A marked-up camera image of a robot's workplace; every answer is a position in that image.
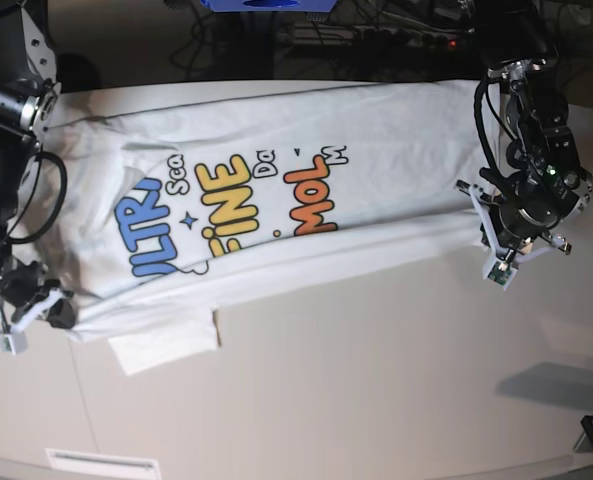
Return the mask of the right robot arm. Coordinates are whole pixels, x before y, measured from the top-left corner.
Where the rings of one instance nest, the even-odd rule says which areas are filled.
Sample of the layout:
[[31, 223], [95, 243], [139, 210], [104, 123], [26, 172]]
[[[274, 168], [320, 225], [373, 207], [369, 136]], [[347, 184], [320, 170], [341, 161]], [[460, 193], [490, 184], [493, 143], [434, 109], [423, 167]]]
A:
[[[40, 240], [55, 224], [67, 193], [64, 161], [43, 147], [61, 85], [48, 30], [45, 1], [0, 1], [0, 305], [14, 308], [2, 318], [3, 331], [16, 333], [34, 318], [51, 327], [70, 330], [76, 323], [72, 294], [47, 275], [40, 261], [23, 263], [16, 246]], [[12, 232], [27, 210], [19, 205], [19, 190], [31, 168], [55, 166], [60, 186], [52, 211], [32, 234]]]

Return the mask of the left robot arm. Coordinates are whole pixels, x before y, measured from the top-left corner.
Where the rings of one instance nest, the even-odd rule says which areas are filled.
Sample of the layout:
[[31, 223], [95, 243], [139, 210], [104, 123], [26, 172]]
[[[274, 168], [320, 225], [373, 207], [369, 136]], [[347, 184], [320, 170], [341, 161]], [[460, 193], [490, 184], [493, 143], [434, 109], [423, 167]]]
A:
[[[531, 1], [468, 1], [465, 7], [485, 66], [474, 93], [475, 126], [487, 161], [479, 174], [495, 191], [464, 182], [458, 187], [479, 212], [493, 267], [508, 271], [536, 255], [537, 239], [570, 251], [554, 230], [585, 210], [593, 179], [567, 124], [568, 103], [555, 85], [558, 52], [537, 7]], [[483, 120], [493, 83], [509, 93], [500, 122], [509, 131], [508, 175], [500, 170]]]

